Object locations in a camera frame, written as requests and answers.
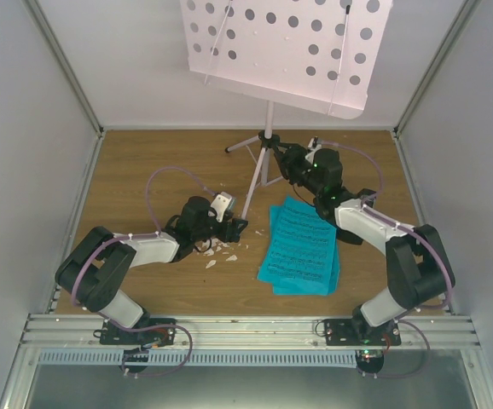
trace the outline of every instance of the tripod leg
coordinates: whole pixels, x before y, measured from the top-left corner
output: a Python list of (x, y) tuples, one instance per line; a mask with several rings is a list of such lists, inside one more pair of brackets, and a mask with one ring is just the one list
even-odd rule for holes
[(251, 143), (255, 141), (259, 141), (260, 139), (257, 136), (253, 136), (250, 139), (247, 139), (246, 141), (235, 143), (232, 147), (226, 147), (224, 150), (226, 153), (233, 152), (235, 149), (239, 149), (240, 147), (245, 147), (246, 145), (250, 145)]
[(243, 212), (241, 213), (241, 219), (247, 219), (248, 206), (250, 206), (250, 201), (252, 200), (252, 195), (254, 194), (254, 188), (256, 187), (256, 182), (258, 181), (258, 175), (262, 169), (262, 163), (264, 162), (264, 155), (267, 149), (265, 147), (260, 151), (260, 156), (258, 157), (258, 162), (256, 163), (256, 169), (254, 170), (254, 175), (250, 182), (250, 187), (248, 188), (248, 194), (246, 196), (245, 207), (243, 207)]
[(271, 152), (269, 150), (265, 152), (264, 162), (262, 163), (260, 185), (263, 187), (267, 186), (267, 175), (270, 172), (270, 154)]

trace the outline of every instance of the robotic arm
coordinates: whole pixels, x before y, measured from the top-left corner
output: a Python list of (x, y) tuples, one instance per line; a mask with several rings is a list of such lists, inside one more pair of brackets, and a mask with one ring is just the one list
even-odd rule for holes
[[(392, 330), (394, 319), (455, 285), (438, 231), (428, 224), (416, 228), (400, 223), (373, 210), (374, 191), (347, 190), (337, 151), (323, 148), (317, 138), (305, 148), (281, 143), (273, 135), (268, 145), (283, 177), (315, 195), (317, 214), (338, 228), (338, 240), (354, 245), (365, 240), (386, 256), (388, 286), (353, 311), (351, 326), (360, 344), (380, 340)], [(421, 237), (433, 252), (413, 236)], [(447, 270), (449, 286), (441, 264)]]
[(238, 242), (248, 222), (233, 217), (235, 198), (219, 193), (211, 202), (194, 196), (189, 198), (180, 215), (173, 216), (160, 233), (121, 235), (103, 227), (93, 228), (61, 264), (55, 281), (73, 294), (78, 275), (90, 257), (103, 243), (115, 241), (96, 256), (104, 263), (90, 264), (77, 286), (76, 299), (86, 309), (108, 317), (105, 341), (114, 344), (147, 344), (160, 334), (152, 332), (130, 333), (127, 329), (145, 328), (159, 323), (150, 319), (150, 313), (131, 300), (119, 288), (131, 267), (151, 262), (179, 262), (195, 250), (195, 243), (218, 238), (223, 242)]

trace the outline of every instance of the metal profile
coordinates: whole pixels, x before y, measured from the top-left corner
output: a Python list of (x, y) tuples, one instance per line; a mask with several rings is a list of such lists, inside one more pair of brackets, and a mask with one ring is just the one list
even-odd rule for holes
[[(183, 361), (186, 351), (153, 349), (146, 362), (130, 362), (138, 366), (175, 366)], [(39, 365), (116, 366), (123, 361), (122, 349), (45, 349)], [(227, 351), (194, 350), (188, 366), (302, 366), (355, 368), (352, 351)]]
[(470, 21), (474, 10), (480, 3), (481, 0), (465, 0), (464, 3), (461, 5), (461, 8), (459, 9), (457, 15), (455, 16), (455, 19), (451, 23), (448, 32), (444, 36), (444, 40), (441, 42), (438, 51), (436, 52), (430, 65), (426, 69), (425, 75), (421, 79), (419, 86), (409, 100), (408, 106), (403, 112), (402, 117), (398, 120), (398, 124), (396, 127), (398, 137), (400, 137), (400, 135), (402, 134), (402, 131), (404, 130), (406, 124), (412, 117), (415, 109), (425, 95), (426, 90), (432, 83), (432, 80), (436, 77), (436, 74), (438, 74), (441, 66), (445, 62), (446, 58), (450, 54), (453, 47), (456, 45), (457, 40), (467, 26), (468, 21)]
[[(194, 349), (213, 350), (356, 350), (358, 346), (327, 347), (317, 336), (315, 326), (321, 317), (174, 317), (194, 339)], [(413, 316), (427, 336), (431, 349), (479, 349), (472, 321), (464, 316)], [(96, 315), (31, 315), (21, 339), (27, 348), (93, 348), (102, 346), (93, 331), (102, 328), (103, 319)], [(394, 349), (425, 349), (419, 334), (406, 325), (398, 326), (402, 345)], [(169, 350), (189, 347), (185, 334), (177, 332)]]
[[(73, 249), (74, 238), (76, 237), (76, 232), (78, 231), (79, 221), (82, 217), (84, 211), (85, 200), (87, 200), (87, 195), (90, 191), (91, 181), (93, 180), (93, 174), (95, 173), (95, 167), (97, 161), (99, 160), (99, 155), (101, 154), (102, 143), (104, 137), (106, 136), (106, 131), (104, 131), (100, 138), (95, 139), (95, 144), (91, 151), (91, 156), (85, 166), (85, 172), (82, 177), (82, 186), (80, 188), (78, 197), (76, 198), (76, 203), (72, 209), (72, 216), (68, 222), (67, 233), (64, 238), (63, 252), (61, 254), (62, 262), (65, 260)], [(51, 293), (49, 294), (48, 302), (44, 309), (46, 314), (51, 314), (57, 308), (57, 302), (59, 296), (61, 295), (61, 288), (58, 285), (53, 285)]]
[(25, 4), (26, 9), (31, 14), (34, 23), (38, 26), (38, 29), (49, 45), (49, 49), (57, 60), (57, 63), (59, 64), (59, 67), (61, 68), (63, 74), (70, 83), (73, 93), (76, 95), (81, 107), (84, 109), (85, 116), (91, 122), (91, 126), (93, 126), (93, 129), (96, 131), (96, 133), (98, 135), (101, 135), (101, 123), (97, 119), (95, 111), (93, 111), (93, 108), (91, 107), (87, 96), (85, 96), (85, 93), (82, 90), (81, 85), (79, 84), (78, 78), (76, 77), (76, 74), (74, 74), (74, 70), (68, 62), (67, 56), (62, 50), (57, 37), (53, 33), (51, 25), (49, 24), (48, 19), (46, 18), (45, 13), (42, 10), (42, 7), (40, 6), (38, 0), (23, 0), (23, 3)]
[(24, 409), (38, 364), (39, 349), (19, 348), (4, 388), (0, 409)]

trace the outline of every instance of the circular hole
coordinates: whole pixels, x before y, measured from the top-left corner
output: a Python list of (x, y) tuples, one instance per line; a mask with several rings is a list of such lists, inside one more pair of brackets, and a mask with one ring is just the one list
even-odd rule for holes
[(369, 40), (372, 37), (372, 34), (374, 34), (372, 30), (366, 27), (360, 31), (360, 38), (362, 40)]
[(341, 50), (340, 49), (333, 49), (332, 52), (330, 53), (333, 59), (339, 60), (341, 58)]
[(251, 9), (246, 9), (245, 10), (245, 17), (247, 20), (254, 20), (254, 10), (251, 10)]
[(335, 27), (335, 33), (338, 35), (338, 36), (343, 36), (345, 34), (345, 24), (338, 24), (336, 27)]
[(313, 55), (318, 54), (318, 46), (316, 44), (312, 44), (309, 46), (309, 54), (313, 54)]
[(363, 53), (358, 53), (355, 55), (355, 62), (357, 64), (363, 64), (366, 61), (366, 55)]
[(380, 9), (379, 0), (369, 0), (368, 4), (366, 4), (366, 9), (368, 9), (370, 13), (375, 13)]
[(311, 28), (314, 32), (319, 32), (320, 30), (322, 30), (322, 22), (320, 20), (313, 20), (311, 22)]
[(275, 24), (275, 22), (277, 21), (277, 16), (273, 13), (268, 13), (265, 16), (265, 19), (267, 20), (268, 23)]
[(290, 18), (288, 19), (288, 25), (292, 28), (295, 28), (298, 26), (298, 24), (299, 24), (298, 17), (296, 17), (295, 15), (291, 15)]

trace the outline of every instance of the cable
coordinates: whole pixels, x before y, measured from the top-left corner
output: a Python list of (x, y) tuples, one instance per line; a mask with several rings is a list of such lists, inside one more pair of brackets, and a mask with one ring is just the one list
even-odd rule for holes
[(423, 364), (419, 367), (419, 369), (417, 369), (417, 370), (415, 370), (413, 372), (410, 372), (410, 373), (402, 374), (402, 375), (395, 375), (395, 374), (390, 374), (390, 375), (376, 375), (374, 373), (366, 373), (366, 372), (362, 371), (360, 368), (357, 367), (358, 373), (361, 373), (363, 377), (369, 376), (369, 377), (372, 377), (373, 379), (376, 379), (376, 378), (381, 378), (381, 379), (405, 379), (406, 377), (413, 377), (415, 375), (419, 375), (420, 373), (422, 373), (423, 371), (425, 371), (425, 369), (428, 367), (428, 363), (431, 360), (431, 354), (430, 354), (431, 345), (428, 342), (428, 339), (426, 339), (426, 335), (423, 333), (423, 331), (421, 331), (419, 329), (419, 327), (417, 325), (414, 325), (414, 324), (412, 324), (409, 321), (399, 320), (398, 322), (400, 324), (411, 326), (414, 330), (416, 330), (417, 332), (419, 332), (420, 337), (423, 338), (423, 341), (425, 342), (425, 345), (426, 345), (426, 351), (428, 353), (426, 355), (426, 359), (423, 361)]
[(313, 204), (309, 203), (307, 200), (305, 200), (304, 198), (302, 198), (302, 197), (299, 195), (298, 191), (296, 190), (295, 185), (292, 185), (292, 189), (293, 189), (294, 193), (296, 193), (296, 196), (298, 196), (300, 199), (302, 199), (302, 200), (303, 200), (303, 201), (304, 201), (307, 205), (309, 205), (309, 206), (311, 206), (311, 207), (315, 207)]
[(446, 292), (445, 292), (444, 301), (442, 303), (440, 303), (439, 305), (422, 304), (420, 307), (424, 308), (424, 309), (442, 309), (442, 308), (448, 307), (450, 305), (451, 298), (453, 297), (453, 285), (451, 285), (450, 274), (448, 272), (448, 269), (445, 267), (445, 264), (444, 264), (442, 258), (440, 257), (440, 255), (419, 234), (417, 234), (416, 232), (414, 232), (413, 230), (411, 230), (409, 228), (402, 226), (399, 222), (396, 222), (391, 218), (380, 215), (378, 212), (375, 212), (369, 206), (366, 205), (367, 201), (369, 201), (370, 199), (375, 199), (378, 195), (380, 195), (381, 192), (383, 192), (383, 189), (385, 187), (385, 179), (383, 177), (383, 172), (382, 172), (380, 166), (377, 164), (377, 162), (375, 162), (375, 160), (372, 157), (370, 157), (367, 153), (361, 151), (360, 149), (356, 149), (355, 147), (348, 147), (346, 145), (341, 145), (340, 143), (333, 142), (333, 141), (319, 141), (319, 142), (322, 145), (331, 145), (331, 146), (334, 146), (336, 148), (343, 148), (343, 149), (346, 149), (348, 151), (358, 153), (372, 163), (372, 165), (377, 170), (377, 174), (378, 174), (378, 177), (380, 180), (380, 187), (377, 190), (377, 192), (370, 194), (369, 196), (366, 196), (365, 198), (362, 199), (362, 211), (366, 212), (367, 214), (369, 214), (373, 218), (379, 220), (380, 222), (385, 223), (387, 226), (390, 226), (392, 228), (397, 228), (398, 230), (405, 232), (406, 234), (408, 234), (411, 237), (413, 237), (414, 239), (416, 239), (423, 247), (426, 248), (426, 250), (434, 258), (434, 261), (436, 262), (436, 264), (438, 265), (438, 268), (440, 269), (440, 271), (442, 272), (442, 275), (444, 276)]
[[(194, 350), (194, 339), (192, 338), (192, 334), (183, 326), (181, 325), (176, 325), (176, 324), (160, 324), (160, 325), (152, 325), (152, 326), (146, 326), (144, 328), (127, 328), (124, 326), (121, 326), (119, 323), (117, 323), (114, 320), (109, 320), (113, 325), (117, 326), (120, 330), (126, 331), (126, 332), (145, 332), (145, 331), (155, 331), (155, 330), (160, 330), (160, 329), (175, 329), (175, 330), (180, 330), (186, 334), (189, 340), (189, 347), (188, 347), (188, 352), (186, 353), (186, 356), (184, 359), (177, 365), (171, 368), (168, 371), (163, 371), (163, 372), (157, 372), (157, 373), (146, 373), (146, 374), (138, 374), (136, 373), (134, 377), (164, 377), (165, 375), (171, 375), (172, 373), (182, 369), (189, 361), (189, 359), (192, 356), (192, 352)], [(128, 355), (124, 354), (124, 358), (121, 363), (121, 370), (124, 372), (125, 376), (129, 376), (128, 372), (125, 369), (125, 363), (127, 362), (127, 357)]]
[(82, 278), (84, 277), (85, 273), (87, 273), (87, 270), (91, 266), (91, 263), (97, 258), (99, 254), (103, 250), (105, 250), (108, 246), (113, 245), (114, 243), (118, 243), (119, 241), (122, 240), (131, 240), (131, 239), (155, 239), (159, 237), (159, 233), (146, 233), (146, 234), (130, 234), (130, 235), (123, 235), (123, 236), (116, 236), (111, 238), (110, 240), (107, 240), (103, 242), (101, 245), (99, 245), (95, 251), (88, 257), (88, 259), (85, 261), (84, 265), (82, 268), (79, 270), (78, 277), (76, 277), (76, 280), (74, 281), (74, 285), (72, 286), (72, 292), (70, 293), (70, 303), (73, 306), (78, 306), (79, 302), (77, 300), (77, 295), (78, 295), (78, 288), (79, 288), (79, 283), (81, 283)]
[(210, 249), (212, 248), (212, 238), (209, 238), (209, 247), (206, 250), (201, 250), (197, 245), (194, 245), (194, 250), (197, 251), (198, 253), (207, 253)]
[(316, 323), (316, 325), (315, 325), (315, 330), (314, 330), (314, 331), (315, 331), (315, 334), (317, 334), (317, 336), (319, 336), (319, 337), (326, 337), (326, 335), (324, 335), (324, 334), (322, 334), (322, 335), (321, 335), (321, 334), (319, 334), (319, 333), (318, 333), (318, 326), (319, 326), (320, 324), (322, 324), (323, 322), (324, 322), (324, 321), (318, 321), (318, 322)]
[(195, 183), (197, 183), (204, 192), (208, 192), (212, 197), (216, 196), (216, 193), (213, 192), (211, 189), (209, 189), (196, 175), (194, 175), (192, 172), (189, 170), (185, 170), (184, 168), (181, 168), (179, 166), (164, 166), (163, 168), (157, 169), (149, 178), (148, 182), (146, 183), (146, 189), (144, 190), (144, 198), (146, 199), (146, 206), (148, 207), (148, 213), (150, 214), (150, 217), (152, 218), (152, 221), (154, 221), (155, 227), (157, 232), (161, 232), (161, 225), (160, 222), (158, 221), (157, 217), (154, 214), (154, 209), (152, 208), (152, 205), (150, 204), (150, 184), (152, 183), (152, 180), (162, 171), (164, 170), (179, 170), (186, 175), (190, 176), (192, 179), (194, 179)]
[(422, 304), (420, 307), (424, 309), (441, 309), (449, 306), (451, 302), (451, 298), (453, 297), (453, 285), (451, 285), (450, 273), (448, 272), (448, 269), (445, 267), (444, 261), (442, 260), (440, 255), (434, 250), (434, 248), (425, 239), (423, 239), (419, 234), (417, 234), (413, 230), (402, 226), (399, 222), (395, 222), (392, 219), (388, 219), (387, 217), (380, 215), (379, 213), (373, 211), (369, 206), (363, 205), (362, 210), (368, 213), (369, 215), (371, 215), (373, 218), (379, 220), (380, 222), (383, 222), (386, 225), (391, 226), (392, 228), (397, 228), (398, 230), (410, 235), (411, 237), (416, 239), (423, 247), (425, 247), (426, 250), (432, 256), (432, 258), (434, 258), (434, 261), (436, 262), (438, 268), (440, 269), (442, 275), (444, 276), (445, 288), (446, 288), (445, 299), (439, 305)]
[(347, 145), (341, 145), (338, 142), (334, 141), (319, 141), (322, 145), (331, 145), (335, 148), (341, 148), (345, 149), (347, 151), (351, 151), (354, 153), (358, 153), (359, 155), (362, 155), (364, 158), (370, 161), (370, 163), (375, 167), (375, 170), (377, 170), (377, 176), (379, 177), (380, 180), (380, 186), (378, 187), (377, 191), (375, 193), (370, 194), (369, 196), (366, 196), (365, 198), (362, 199), (362, 202), (368, 202), (369, 200), (375, 199), (377, 196), (383, 193), (383, 190), (385, 189), (385, 178), (383, 177), (383, 171), (381, 170), (380, 166), (378, 165), (377, 162), (375, 162), (375, 159), (369, 156), (367, 153), (364, 151), (361, 151), (360, 149), (356, 149), (355, 147), (349, 147)]
[(389, 349), (391, 349), (391, 339), (387, 334), (383, 334), (383, 338), (385, 339), (386, 343), (386, 349), (383, 351), (383, 355), (386, 355), (387, 352), (389, 352)]

